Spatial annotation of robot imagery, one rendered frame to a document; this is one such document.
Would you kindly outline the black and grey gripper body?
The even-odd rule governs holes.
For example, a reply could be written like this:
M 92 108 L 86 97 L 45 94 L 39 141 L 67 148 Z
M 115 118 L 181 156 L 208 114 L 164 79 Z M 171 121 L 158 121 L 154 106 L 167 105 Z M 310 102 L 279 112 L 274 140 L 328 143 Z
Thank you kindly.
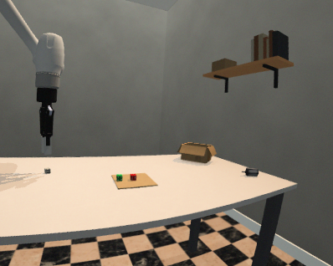
M 37 88 L 37 101 L 42 102 L 44 107 L 44 116 L 46 116 L 46 110 L 49 105 L 52 109 L 52 103 L 57 101 L 57 90 L 52 88 Z

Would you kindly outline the open brown cardboard box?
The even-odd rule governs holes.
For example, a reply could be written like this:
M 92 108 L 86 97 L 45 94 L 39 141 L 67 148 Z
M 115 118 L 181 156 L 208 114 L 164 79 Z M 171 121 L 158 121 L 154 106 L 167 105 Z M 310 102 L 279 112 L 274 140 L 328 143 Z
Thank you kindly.
M 188 146 L 184 146 L 188 145 Z M 194 147 L 194 146 L 200 146 L 200 147 Z M 209 147 L 212 145 L 205 145 L 205 144 L 198 144 L 198 143 L 184 143 L 181 144 L 179 150 L 177 152 L 181 153 L 181 160 L 184 161 L 194 161 L 199 163 L 208 163 L 211 161 L 212 156 L 216 155 L 216 151 L 214 147 Z M 182 148 L 182 150 L 181 150 Z M 181 150 L 181 151 L 180 151 Z M 210 150 L 210 152 L 209 152 Z M 205 155 L 204 155 L 205 152 Z M 188 154 L 182 154 L 182 153 L 189 153 Z M 210 155 L 212 153 L 212 155 Z M 200 155 L 200 156 L 194 156 L 194 155 Z

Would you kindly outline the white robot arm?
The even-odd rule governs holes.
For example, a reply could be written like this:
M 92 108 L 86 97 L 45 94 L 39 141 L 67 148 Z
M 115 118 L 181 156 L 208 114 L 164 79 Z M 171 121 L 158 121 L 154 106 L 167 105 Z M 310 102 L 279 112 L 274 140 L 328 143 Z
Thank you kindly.
M 59 78 L 64 70 L 64 43 L 55 33 L 34 36 L 11 0 L 0 0 L 0 13 L 5 17 L 33 55 L 36 67 L 36 88 L 59 88 Z

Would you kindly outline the tan square mat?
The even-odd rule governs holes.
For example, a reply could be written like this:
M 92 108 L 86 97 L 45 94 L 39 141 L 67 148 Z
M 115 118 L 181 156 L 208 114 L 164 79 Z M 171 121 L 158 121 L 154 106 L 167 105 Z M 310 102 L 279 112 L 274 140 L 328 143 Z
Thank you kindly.
M 122 174 L 123 180 L 117 181 L 116 175 L 111 175 L 118 190 L 138 187 L 154 187 L 158 186 L 146 173 L 136 173 L 136 181 L 131 181 L 131 174 Z

